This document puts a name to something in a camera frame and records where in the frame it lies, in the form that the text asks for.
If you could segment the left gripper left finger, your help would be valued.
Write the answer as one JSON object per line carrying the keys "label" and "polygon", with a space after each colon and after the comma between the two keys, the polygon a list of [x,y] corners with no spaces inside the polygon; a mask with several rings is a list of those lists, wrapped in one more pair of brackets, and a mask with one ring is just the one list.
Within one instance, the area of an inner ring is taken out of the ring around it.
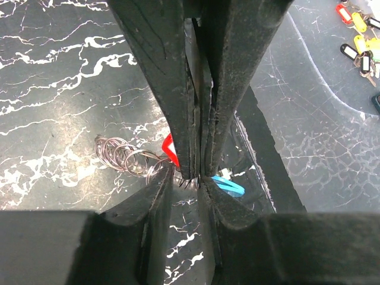
{"label": "left gripper left finger", "polygon": [[100,214],[2,211],[1,283],[162,284],[173,172]]}

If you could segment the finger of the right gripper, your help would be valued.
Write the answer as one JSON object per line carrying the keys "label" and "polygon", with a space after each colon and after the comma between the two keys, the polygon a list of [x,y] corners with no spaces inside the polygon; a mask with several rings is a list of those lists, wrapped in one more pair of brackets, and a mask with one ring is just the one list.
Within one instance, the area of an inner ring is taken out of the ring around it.
{"label": "finger of the right gripper", "polygon": [[169,125],[184,179],[200,173],[200,108],[185,53],[182,1],[114,0],[108,6]]}
{"label": "finger of the right gripper", "polygon": [[204,1],[200,36],[213,87],[203,120],[202,176],[214,176],[233,115],[291,1]]}

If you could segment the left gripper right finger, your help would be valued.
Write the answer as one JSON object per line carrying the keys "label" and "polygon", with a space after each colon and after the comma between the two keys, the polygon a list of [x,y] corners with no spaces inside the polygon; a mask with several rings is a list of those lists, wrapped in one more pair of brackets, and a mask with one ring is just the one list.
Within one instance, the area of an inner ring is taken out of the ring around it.
{"label": "left gripper right finger", "polygon": [[378,284],[379,215],[259,215],[204,178],[207,284]]}

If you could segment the red tag key bunch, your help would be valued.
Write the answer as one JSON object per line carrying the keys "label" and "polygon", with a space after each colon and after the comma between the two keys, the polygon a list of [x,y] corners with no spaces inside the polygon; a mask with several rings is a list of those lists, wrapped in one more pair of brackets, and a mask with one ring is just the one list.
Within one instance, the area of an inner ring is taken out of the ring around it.
{"label": "red tag key bunch", "polygon": [[163,141],[161,146],[163,152],[168,156],[169,160],[176,166],[180,167],[178,156],[176,154],[172,135],[169,134]]}

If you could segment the pile of coloured key tags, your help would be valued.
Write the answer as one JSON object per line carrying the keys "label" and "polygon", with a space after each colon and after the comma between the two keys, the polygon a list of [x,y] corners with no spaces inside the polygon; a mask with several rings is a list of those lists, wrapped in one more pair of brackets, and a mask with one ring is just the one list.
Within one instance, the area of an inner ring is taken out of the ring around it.
{"label": "pile of coloured key tags", "polygon": [[339,1],[337,15],[348,29],[353,29],[353,44],[343,43],[340,51],[353,61],[361,77],[374,87],[379,80],[379,2]]}

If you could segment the black smartphone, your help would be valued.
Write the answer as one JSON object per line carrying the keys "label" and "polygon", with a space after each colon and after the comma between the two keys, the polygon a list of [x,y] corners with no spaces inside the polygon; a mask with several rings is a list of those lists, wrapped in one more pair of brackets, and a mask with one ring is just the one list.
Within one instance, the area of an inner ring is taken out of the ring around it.
{"label": "black smartphone", "polygon": [[380,114],[380,94],[372,96],[371,102],[374,105],[378,114]]}

